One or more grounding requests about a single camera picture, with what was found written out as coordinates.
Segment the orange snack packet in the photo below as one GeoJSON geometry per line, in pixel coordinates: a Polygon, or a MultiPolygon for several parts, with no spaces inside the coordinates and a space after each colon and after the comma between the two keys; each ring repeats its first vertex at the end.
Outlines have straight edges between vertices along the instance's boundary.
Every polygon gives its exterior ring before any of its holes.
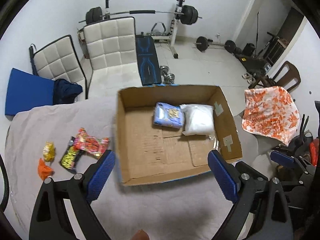
{"type": "Polygon", "coordinates": [[[47,166],[46,163],[42,158],[39,159],[39,164],[37,167],[37,172],[39,177],[44,181],[49,176],[52,176],[54,174],[54,170],[47,166]]]}

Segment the black shoe wipes pack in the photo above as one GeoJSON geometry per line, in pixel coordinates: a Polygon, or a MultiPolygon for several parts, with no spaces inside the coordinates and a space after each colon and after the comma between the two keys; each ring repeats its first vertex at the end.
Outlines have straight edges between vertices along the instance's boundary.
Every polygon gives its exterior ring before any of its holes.
{"type": "Polygon", "coordinates": [[[72,174],[77,173],[76,166],[82,154],[84,153],[82,150],[77,149],[74,146],[74,142],[75,142],[75,137],[71,137],[68,142],[67,149],[65,150],[62,158],[59,161],[59,164],[68,172],[71,172],[72,174]]]}

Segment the yellow snack packet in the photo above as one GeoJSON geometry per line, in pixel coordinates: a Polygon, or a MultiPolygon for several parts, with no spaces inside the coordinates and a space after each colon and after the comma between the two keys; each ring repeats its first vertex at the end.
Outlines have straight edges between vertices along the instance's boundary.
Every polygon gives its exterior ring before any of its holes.
{"type": "Polygon", "coordinates": [[[52,162],[55,158],[55,146],[53,142],[46,142],[43,147],[43,159],[45,162],[52,162]]]}

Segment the red floral wipes pack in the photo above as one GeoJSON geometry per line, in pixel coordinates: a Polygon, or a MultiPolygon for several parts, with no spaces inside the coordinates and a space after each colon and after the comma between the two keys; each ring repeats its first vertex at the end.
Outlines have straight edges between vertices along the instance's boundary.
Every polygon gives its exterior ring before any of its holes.
{"type": "Polygon", "coordinates": [[[108,149],[109,144],[109,138],[98,139],[93,137],[82,127],[78,130],[73,145],[77,150],[84,151],[95,159],[99,159],[108,149]]]}

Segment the orange white patterned cloth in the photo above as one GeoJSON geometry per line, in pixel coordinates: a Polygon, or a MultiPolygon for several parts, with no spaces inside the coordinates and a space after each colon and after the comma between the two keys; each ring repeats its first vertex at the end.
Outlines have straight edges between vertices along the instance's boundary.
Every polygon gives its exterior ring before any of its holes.
{"type": "Polygon", "coordinates": [[[242,129],[276,139],[288,146],[300,123],[300,114],[289,92],[283,87],[245,90],[242,129]]]}

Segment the brown wooden chair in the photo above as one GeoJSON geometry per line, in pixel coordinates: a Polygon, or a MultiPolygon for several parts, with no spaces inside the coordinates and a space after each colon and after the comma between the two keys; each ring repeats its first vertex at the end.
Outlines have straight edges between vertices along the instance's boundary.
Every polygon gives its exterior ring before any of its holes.
{"type": "Polygon", "coordinates": [[[300,85],[301,77],[300,77],[300,73],[299,73],[297,67],[294,64],[292,64],[291,62],[285,61],[281,65],[281,67],[278,69],[276,74],[274,74],[273,77],[269,77],[266,74],[257,76],[255,81],[251,85],[249,85],[248,88],[253,89],[256,86],[260,86],[263,88],[279,86],[279,87],[284,88],[291,81],[295,81],[295,83],[291,87],[286,89],[288,92],[291,92],[292,90],[294,90],[295,88],[297,88],[300,85]],[[276,81],[276,78],[280,75],[281,71],[284,69],[286,69],[287,72],[278,81],[276,81]]]}

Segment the black exercise machine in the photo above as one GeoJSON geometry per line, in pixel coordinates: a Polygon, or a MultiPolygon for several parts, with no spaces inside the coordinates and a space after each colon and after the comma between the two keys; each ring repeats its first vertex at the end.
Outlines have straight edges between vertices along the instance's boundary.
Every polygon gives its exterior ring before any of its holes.
{"type": "Polygon", "coordinates": [[[276,34],[269,31],[266,34],[270,39],[265,45],[257,51],[259,39],[259,13],[257,13],[257,33],[256,44],[247,43],[244,49],[235,47],[232,54],[244,66],[246,72],[242,75],[250,85],[253,84],[258,78],[265,76],[274,63],[280,58],[282,53],[289,45],[288,41],[276,34]]]}

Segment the dark navy cloth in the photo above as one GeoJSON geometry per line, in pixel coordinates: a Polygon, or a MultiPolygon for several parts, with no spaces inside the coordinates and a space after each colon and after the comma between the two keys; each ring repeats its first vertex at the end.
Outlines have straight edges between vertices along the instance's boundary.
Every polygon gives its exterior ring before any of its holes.
{"type": "Polygon", "coordinates": [[[57,79],[54,81],[53,105],[74,103],[76,97],[82,92],[83,89],[79,84],[71,83],[65,79],[57,79]]]}

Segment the blue foam mat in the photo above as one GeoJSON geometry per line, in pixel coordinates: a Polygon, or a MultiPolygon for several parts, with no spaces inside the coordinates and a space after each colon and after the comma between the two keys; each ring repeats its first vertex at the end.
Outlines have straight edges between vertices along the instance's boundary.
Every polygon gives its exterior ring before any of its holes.
{"type": "Polygon", "coordinates": [[[13,68],[5,101],[5,115],[53,105],[54,81],[13,68]]]}

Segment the blue tissue pack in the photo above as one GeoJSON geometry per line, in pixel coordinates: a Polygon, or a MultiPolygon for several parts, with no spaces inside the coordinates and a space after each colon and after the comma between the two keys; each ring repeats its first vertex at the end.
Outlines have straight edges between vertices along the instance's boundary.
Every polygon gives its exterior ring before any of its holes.
{"type": "Polygon", "coordinates": [[[155,105],[153,123],[159,126],[180,129],[184,125],[184,114],[178,106],[158,102],[155,105]]]}

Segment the white quilted chair left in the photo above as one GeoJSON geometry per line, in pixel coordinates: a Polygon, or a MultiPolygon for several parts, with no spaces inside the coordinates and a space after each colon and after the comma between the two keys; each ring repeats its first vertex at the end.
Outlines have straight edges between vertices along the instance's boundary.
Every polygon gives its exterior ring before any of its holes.
{"type": "Polygon", "coordinates": [[[34,75],[50,80],[65,79],[82,87],[79,101],[87,99],[87,78],[76,54],[71,35],[65,35],[37,50],[29,47],[29,56],[34,75]]]}

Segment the white quilted chair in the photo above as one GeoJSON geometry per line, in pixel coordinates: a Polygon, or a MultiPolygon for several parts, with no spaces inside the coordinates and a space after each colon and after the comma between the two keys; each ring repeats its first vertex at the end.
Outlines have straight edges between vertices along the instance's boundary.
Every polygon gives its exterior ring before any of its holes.
{"type": "Polygon", "coordinates": [[[87,78],[76,54],[71,35],[65,35],[37,50],[29,47],[29,56],[34,75],[50,80],[65,79],[82,87],[79,101],[87,99],[87,78]]]}
{"type": "Polygon", "coordinates": [[[127,87],[141,87],[134,17],[88,24],[84,38],[92,67],[88,98],[112,96],[127,87]]]}

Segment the barbell on floor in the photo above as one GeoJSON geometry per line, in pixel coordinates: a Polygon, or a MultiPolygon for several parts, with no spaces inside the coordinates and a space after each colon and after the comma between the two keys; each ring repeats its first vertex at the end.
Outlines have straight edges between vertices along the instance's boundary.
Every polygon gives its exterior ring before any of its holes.
{"type": "Polygon", "coordinates": [[[231,40],[227,40],[224,44],[222,44],[222,43],[214,42],[212,39],[208,39],[204,36],[198,37],[194,44],[200,52],[204,52],[208,48],[213,48],[213,47],[224,48],[229,53],[234,53],[234,51],[236,50],[236,44],[231,40]]]}

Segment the chrome dumbbell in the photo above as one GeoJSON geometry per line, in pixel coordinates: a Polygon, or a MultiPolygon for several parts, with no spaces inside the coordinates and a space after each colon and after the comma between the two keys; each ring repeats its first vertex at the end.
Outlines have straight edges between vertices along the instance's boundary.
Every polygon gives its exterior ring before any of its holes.
{"type": "Polygon", "coordinates": [[[163,77],[163,83],[166,85],[173,85],[175,83],[175,75],[170,72],[168,66],[160,66],[161,76],[163,77]]]}

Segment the black blue weight bench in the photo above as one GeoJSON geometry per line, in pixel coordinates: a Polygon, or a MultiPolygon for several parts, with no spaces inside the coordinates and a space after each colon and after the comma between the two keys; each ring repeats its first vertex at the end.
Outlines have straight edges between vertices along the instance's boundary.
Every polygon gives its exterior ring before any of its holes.
{"type": "Polygon", "coordinates": [[[153,38],[150,36],[137,36],[136,52],[142,85],[161,84],[161,72],[153,38]]]}

